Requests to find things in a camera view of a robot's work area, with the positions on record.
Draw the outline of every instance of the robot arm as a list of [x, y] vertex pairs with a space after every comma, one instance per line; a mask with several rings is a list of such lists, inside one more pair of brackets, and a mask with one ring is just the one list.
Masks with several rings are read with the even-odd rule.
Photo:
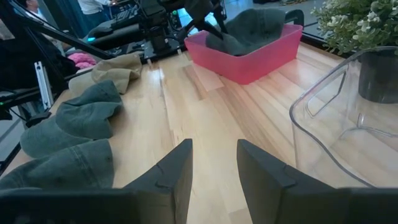
[[186, 0], [184, 8], [191, 16], [192, 21], [178, 33], [178, 38], [180, 40], [186, 38], [192, 27], [196, 27], [199, 30], [206, 30], [218, 38], [223, 39], [223, 35], [210, 23], [205, 21], [205, 17], [212, 12], [221, 28], [221, 32], [227, 33], [223, 22], [223, 7], [221, 6], [220, 0]]

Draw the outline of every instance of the beige cloth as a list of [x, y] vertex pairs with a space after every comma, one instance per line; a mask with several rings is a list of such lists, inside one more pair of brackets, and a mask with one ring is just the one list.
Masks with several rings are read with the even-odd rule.
[[69, 81], [74, 96], [80, 96], [88, 87], [103, 80], [112, 80], [118, 92], [125, 94], [130, 80], [141, 76], [142, 64], [137, 52], [98, 62], [91, 72]]

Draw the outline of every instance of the transparent bin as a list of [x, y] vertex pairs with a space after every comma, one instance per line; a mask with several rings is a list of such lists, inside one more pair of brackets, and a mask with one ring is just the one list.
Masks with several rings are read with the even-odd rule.
[[398, 186], [394, 52], [356, 53], [290, 107], [299, 170], [332, 187]]

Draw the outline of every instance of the folded cloth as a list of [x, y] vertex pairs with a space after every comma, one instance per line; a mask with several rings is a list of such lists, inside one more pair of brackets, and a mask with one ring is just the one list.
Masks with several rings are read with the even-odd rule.
[[21, 148], [33, 158], [113, 135], [108, 118], [122, 107], [111, 80], [89, 87], [80, 97], [63, 102], [55, 116], [27, 129]]
[[73, 53], [71, 55], [68, 56], [68, 58], [72, 61], [75, 62], [76, 67], [80, 68], [80, 69], [84, 69], [84, 68], [88, 68], [90, 66], [96, 65], [97, 62], [95, 61], [95, 59], [86, 53]]
[[224, 40], [209, 34], [206, 46], [234, 56], [246, 55], [277, 40], [284, 22], [285, 12], [279, 9], [248, 9], [225, 24], [228, 34], [223, 33]]
[[5, 189], [111, 188], [114, 179], [111, 146], [107, 139], [63, 149], [23, 164], [0, 180]]
[[98, 62], [91, 73], [75, 77], [69, 81], [69, 89], [74, 96], [80, 96], [88, 87], [103, 80], [112, 80], [118, 92], [125, 94], [130, 80], [141, 76], [142, 64], [136, 53], [121, 55]]

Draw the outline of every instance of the pink container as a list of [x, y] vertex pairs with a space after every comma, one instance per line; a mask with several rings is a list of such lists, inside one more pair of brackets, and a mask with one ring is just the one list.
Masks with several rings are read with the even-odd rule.
[[303, 27], [285, 24], [282, 36], [245, 56], [235, 57], [206, 47], [208, 33], [185, 39], [193, 62], [239, 84], [249, 84], [296, 58]]

